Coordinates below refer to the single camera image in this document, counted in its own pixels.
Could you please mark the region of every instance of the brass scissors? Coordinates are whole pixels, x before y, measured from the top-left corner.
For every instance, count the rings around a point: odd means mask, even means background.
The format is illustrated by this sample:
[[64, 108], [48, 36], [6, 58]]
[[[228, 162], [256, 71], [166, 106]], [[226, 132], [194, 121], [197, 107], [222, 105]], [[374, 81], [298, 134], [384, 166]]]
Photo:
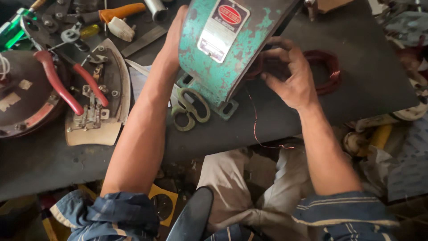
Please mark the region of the brass scissors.
[[[199, 101], [202, 102], [202, 104], [204, 104], [204, 106], [207, 110], [207, 115], [204, 118], [199, 116], [198, 111], [195, 109], [195, 107], [192, 105], [192, 103], [190, 103], [184, 97], [184, 94], [186, 92], [190, 92], [190, 93], [194, 94], [199, 99]], [[174, 105], [172, 107], [171, 115], [174, 119], [174, 125], [177, 128], [177, 130], [188, 131], [188, 130], [191, 130], [193, 127], [195, 127], [196, 122], [191, 117], [190, 113], [192, 113], [195, 116], [196, 120], [200, 123], [205, 123], [210, 119], [210, 116], [211, 116], [210, 108], [208, 107], [208, 104], [204, 100], [204, 98], [196, 90], [184, 87], [184, 88], [177, 89], [177, 93], [178, 93], [178, 101], [184, 106], [183, 107], [183, 106], [177, 104], [177, 105]], [[189, 122], [187, 123], [187, 125], [185, 127], [179, 126], [175, 122], [175, 117], [177, 116], [178, 113], [183, 113], [183, 114], [187, 115]]]

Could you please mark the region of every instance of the forearm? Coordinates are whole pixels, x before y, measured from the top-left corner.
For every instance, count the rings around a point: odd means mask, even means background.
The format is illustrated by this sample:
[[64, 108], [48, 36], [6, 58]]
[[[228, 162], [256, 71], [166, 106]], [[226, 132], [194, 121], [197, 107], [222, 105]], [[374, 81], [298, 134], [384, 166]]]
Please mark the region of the forearm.
[[127, 191], [148, 194], [163, 158], [166, 112], [179, 66], [161, 51], [129, 114], [107, 170], [101, 196]]
[[358, 176], [346, 159], [318, 102], [299, 110], [309, 173], [318, 195], [361, 190]]

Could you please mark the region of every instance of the hand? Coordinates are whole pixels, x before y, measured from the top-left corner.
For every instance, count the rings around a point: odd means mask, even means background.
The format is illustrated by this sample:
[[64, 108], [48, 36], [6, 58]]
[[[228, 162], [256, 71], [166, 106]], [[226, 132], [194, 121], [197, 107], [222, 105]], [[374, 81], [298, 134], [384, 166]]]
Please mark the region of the hand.
[[178, 60], [178, 44], [180, 42], [181, 29], [183, 28], [183, 23], [188, 9], [189, 6], [187, 5], [183, 5], [178, 9], [177, 15], [169, 27], [165, 44], [161, 50], [161, 52], [163, 52], [165, 55], [165, 58], [168, 61], [171, 61], [174, 65], [177, 65], [177, 67], [180, 67], [180, 62]]
[[281, 37], [272, 37], [267, 44], [279, 46], [279, 48], [260, 53], [263, 62], [276, 60], [284, 64], [288, 63], [288, 69], [291, 72], [291, 77], [288, 79], [277, 78], [272, 72], [262, 72], [261, 77], [268, 87], [275, 91], [288, 106], [298, 111], [318, 103], [312, 71], [302, 51], [291, 40]]

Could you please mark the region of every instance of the dark workbench surface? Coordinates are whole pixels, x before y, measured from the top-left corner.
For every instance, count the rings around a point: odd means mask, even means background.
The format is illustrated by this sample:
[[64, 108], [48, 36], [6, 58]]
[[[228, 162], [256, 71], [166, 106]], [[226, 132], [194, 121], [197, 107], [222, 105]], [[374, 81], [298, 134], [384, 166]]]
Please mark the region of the dark workbench surface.
[[[137, 1], [109, 1], [109, 8]], [[170, 10], [175, 12], [178, 0]], [[128, 24], [137, 24], [137, 38], [154, 27], [137, 15]], [[103, 33], [93, 41], [100, 42]], [[351, 4], [310, 22], [297, 14], [283, 36], [294, 40], [302, 50], [324, 49], [339, 57], [343, 83], [320, 97], [331, 124], [389, 113], [418, 104], [397, 57], [385, 41], [381, 28], [371, 16], [365, 0]], [[127, 42], [110, 39], [122, 50]], [[150, 65], [163, 45], [165, 36], [130, 56]], [[314, 71], [315, 82], [325, 81], [326, 73]], [[257, 137], [261, 142], [301, 132], [298, 114], [260, 81], [246, 84], [257, 109]], [[165, 162], [183, 161], [256, 143], [253, 134], [254, 109], [244, 89], [234, 97], [239, 108], [228, 122], [216, 114], [197, 123], [189, 132], [179, 132], [168, 120]], [[114, 146], [82, 145], [68, 147], [63, 118], [18, 139], [0, 141], [0, 200], [102, 179]]]

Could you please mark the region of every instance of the yellow screwdriver handle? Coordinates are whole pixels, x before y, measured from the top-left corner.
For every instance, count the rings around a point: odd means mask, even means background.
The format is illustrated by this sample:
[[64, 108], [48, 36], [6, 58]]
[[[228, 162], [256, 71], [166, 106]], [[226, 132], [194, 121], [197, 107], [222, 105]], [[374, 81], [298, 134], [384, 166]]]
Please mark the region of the yellow screwdriver handle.
[[135, 13], [142, 12], [145, 9], [146, 6], [143, 3], [133, 3], [116, 9], [99, 10], [98, 12], [100, 14], [101, 22], [110, 23], [113, 17], [122, 19]]
[[80, 31], [80, 38], [84, 40], [94, 35], [97, 35], [99, 32], [100, 32], [100, 27], [96, 24], [92, 24]]
[[34, 11], [36, 11], [36, 10], [37, 10], [37, 9], [39, 9], [39, 7], [40, 7], [41, 5], [43, 5], [45, 2], [46, 2], [46, 0], [37, 0], [37, 1], [35, 1], [35, 2], [31, 5], [30, 9], [33, 9]]

